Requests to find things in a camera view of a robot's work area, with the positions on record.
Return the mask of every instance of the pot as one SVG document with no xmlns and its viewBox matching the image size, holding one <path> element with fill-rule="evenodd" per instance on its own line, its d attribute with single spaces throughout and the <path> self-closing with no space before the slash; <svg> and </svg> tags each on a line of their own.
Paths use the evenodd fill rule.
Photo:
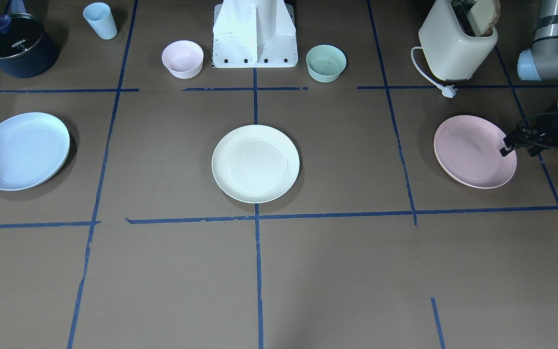
<svg viewBox="0 0 558 349">
<path fill-rule="evenodd" d="M 0 68 L 16 78 L 35 77 L 59 55 L 42 22 L 25 13 L 22 0 L 13 0 L 11 13 L 0 16 Z"/>
</svg>

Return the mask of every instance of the light blue joint cap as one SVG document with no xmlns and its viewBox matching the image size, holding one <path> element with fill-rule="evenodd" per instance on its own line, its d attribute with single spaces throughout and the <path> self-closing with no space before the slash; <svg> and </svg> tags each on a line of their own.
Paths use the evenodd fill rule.
<svg viewBox="0 0 558 349">
<path fill-rule="evenodd" d="M 542 81 L 538 70 L 535 68 L 533 53 L 530 49 L 520 52 L 518 57 L 518 77 L 525 81 Z"/>
</svg>

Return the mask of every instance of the pink plate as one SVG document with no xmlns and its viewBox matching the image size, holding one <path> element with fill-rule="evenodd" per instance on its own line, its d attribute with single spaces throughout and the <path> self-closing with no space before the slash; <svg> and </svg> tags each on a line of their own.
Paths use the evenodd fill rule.
<svg viewBox="0 0 558 349">
<path fill-rule="evenodd" d="M 502 157 L 500 128 L 471 115 L 445 120 L 434 135 L 438 163 L 453 179 L 473 188 L 491 189 L 507 183 L 516 172 L 516 151 Z"/>
</svg>

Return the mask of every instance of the power cord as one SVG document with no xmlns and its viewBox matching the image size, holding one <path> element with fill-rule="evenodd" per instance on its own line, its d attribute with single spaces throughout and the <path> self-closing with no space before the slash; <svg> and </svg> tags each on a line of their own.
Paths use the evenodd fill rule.
<svg viewBox="0 0 558 349">
<path fill-rule="evenodd" d="M 417 65 L 417 62 L 415 60 L 415 49 L 423 50 L 423 47 L 415 46 L 410 50 L 410 59 L 412 60 L 412 64 L 414 64 L 415 68 L 419 71 L 419 73 L 421 73 L 421 75 L 423 75 L 424 78 L 426 78 L 429 82 L 434 84 L 434 86 L 436 86 L 436 88 L 440 89 L 440 91 L 442 91 L 442 93 L 443 93 L 443 96 L 445 96 L 447 98 L 453 98 L 454 95 L 456 95 L 456 92 L 458 91 L 458 89 L 454 88 L 454 85 L 443 86 L 443 85 L 439 84 L 438 82 L 432 80 L 430 77 L 428 77 L 423 72 L 423 70 L 421 70 L 421 68 L 419 68 L 419 66 Z"/>
</svg>

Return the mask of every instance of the white plate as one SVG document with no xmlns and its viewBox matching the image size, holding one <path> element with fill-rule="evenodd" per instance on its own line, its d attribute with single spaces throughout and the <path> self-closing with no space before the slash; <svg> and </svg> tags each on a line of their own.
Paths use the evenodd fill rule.
<svg viewBox="0 0 558 349">
<path fill-rule="evenodd" d="M 249 204 L 267 203 L 285 194 L 299 168 L 294 143 L 270 126 L 239 127 L 219 141 L 212 155 L 212 174 L 219 188 Z"/>
<path fill-rule="evenodd" d="M 445 120 L 434 135 L 436 159 L 453 179 L 473 188 L 492 189 L 516 172 L 516 151 L 503 157 L 505 133 L 485 119 L 458 115 Z"/>
<path fill-rule="evenodd" d="M 22 113 L 0 123 L 0 190 L 44 183 L 62 168 L 69 150 L 68 129 L 48 113 Z"/>
</svg>

